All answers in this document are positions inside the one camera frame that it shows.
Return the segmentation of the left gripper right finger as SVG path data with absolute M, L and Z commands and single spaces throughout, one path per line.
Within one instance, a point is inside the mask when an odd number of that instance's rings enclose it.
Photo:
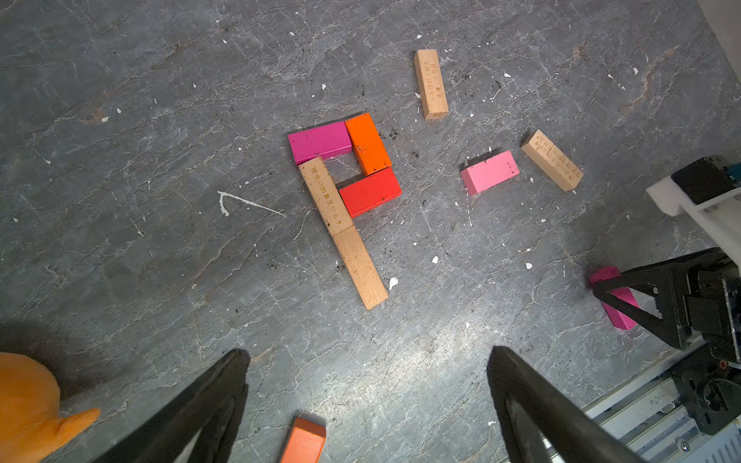
M 511 462 L 640 462 L 512 349 L 492 348 L 487 380 Z

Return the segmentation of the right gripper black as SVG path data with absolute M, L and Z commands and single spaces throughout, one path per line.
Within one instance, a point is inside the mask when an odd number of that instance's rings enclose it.
M 613 324 L 639 325 L 675 349 L 703 339 L 718 360 L 740 364 L 740 270 L 719 248 L 592 275 Z

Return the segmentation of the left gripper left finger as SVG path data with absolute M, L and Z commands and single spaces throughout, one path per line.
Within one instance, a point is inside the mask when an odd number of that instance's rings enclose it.
M 226 462 L 248 397 L 250 356 L 233 349 L 98 462 L 174 462 L 192 445 L 190 462 Z

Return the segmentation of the orange block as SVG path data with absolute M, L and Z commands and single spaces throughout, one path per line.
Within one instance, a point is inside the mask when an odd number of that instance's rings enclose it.
M 296 418 L 281 456 L 281 463 L 318 463 L 326 442 L 321 424 Z
M 366 177 L 392 166 L 390 156 L 369 113 L 346 120 L 345 127 L 353 152 Z

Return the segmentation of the wooden block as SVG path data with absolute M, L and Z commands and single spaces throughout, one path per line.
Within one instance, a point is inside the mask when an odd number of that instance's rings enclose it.
M 537 130 L 521 150 L 563 191 L 575 189 L 584 177 L 583 171 L 541 130 Z
M 298 166 L 330 235 L 335 237 L 354 224 L 324 161 L 313 158 Z
M 420 90 L 422 110 L 427 121 L 444 119 L 449 114 L 438 52 L 420 49 L 415 52 L 414 66 Z
M 372 310 L 387 300 L 388 292 L 357 229 L 340 231 L 333 240 L 365 308 Z

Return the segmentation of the light pink block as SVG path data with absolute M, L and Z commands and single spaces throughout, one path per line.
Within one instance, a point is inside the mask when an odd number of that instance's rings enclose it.
M 471 165 L 461 172 L 461 177 L 470 196 L 476 196 L 484 190 L 508 181 L 520 174 L 509 150 L 491 156 L 487 160 Z

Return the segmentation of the red block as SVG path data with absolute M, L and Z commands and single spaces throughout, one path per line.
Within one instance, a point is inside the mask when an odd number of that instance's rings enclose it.
M 401 196 L 403 191 L 391 167 L 339 190 L 351 218 L 356 218 Z

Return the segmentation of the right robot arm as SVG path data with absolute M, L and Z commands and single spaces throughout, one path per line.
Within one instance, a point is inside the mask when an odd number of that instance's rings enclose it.
M 611 322 L 640 325 L 689 356 L 671 369 L 700 431 L 713 435 L 740 414 L 740 271 L 719 248 L 590 277 Z M 698 345 L 699 350 L 691 350 Z

